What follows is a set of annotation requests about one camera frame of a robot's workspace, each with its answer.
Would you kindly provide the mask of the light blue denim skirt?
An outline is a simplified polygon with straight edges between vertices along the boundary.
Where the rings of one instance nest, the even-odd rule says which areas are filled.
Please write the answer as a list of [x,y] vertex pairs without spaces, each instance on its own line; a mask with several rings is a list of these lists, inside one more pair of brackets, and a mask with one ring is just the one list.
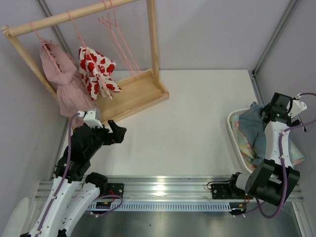
[[250,108],[239,116],[239,130],[255,153],[251,162],[254,166],[258,166],[266,155],[266,136],[260,114],[263,107],[264,105],[253,102]]

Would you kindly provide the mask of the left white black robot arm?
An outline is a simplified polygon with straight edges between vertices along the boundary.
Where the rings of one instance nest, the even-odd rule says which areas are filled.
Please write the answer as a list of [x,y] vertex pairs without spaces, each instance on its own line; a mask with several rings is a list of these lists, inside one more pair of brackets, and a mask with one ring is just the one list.
[[55,177],[44,208],[25,237],[69,237],[74,227],[95,200],[108,203],[123,200],[109,188],[108,178],[92,172],[85,175],[90,160],[102,146],[123,142],[127,129],[108,121],[109,128],[100,122],[84,124],[69,132],[68,146],[59,159]]

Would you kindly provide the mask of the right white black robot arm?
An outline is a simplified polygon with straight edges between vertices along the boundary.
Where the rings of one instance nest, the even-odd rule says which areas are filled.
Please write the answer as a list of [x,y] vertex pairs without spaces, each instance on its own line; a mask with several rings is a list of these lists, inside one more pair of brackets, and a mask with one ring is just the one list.
[[307,108],[297,98],[275,93],[259,111],[259,127],[264,132],[265,154],[251,174],[237,172],[230,178],[228,192],[240,193],[282,206],[300,179],[290,159],[289,133],[302,127],[292,113],[299,115]]

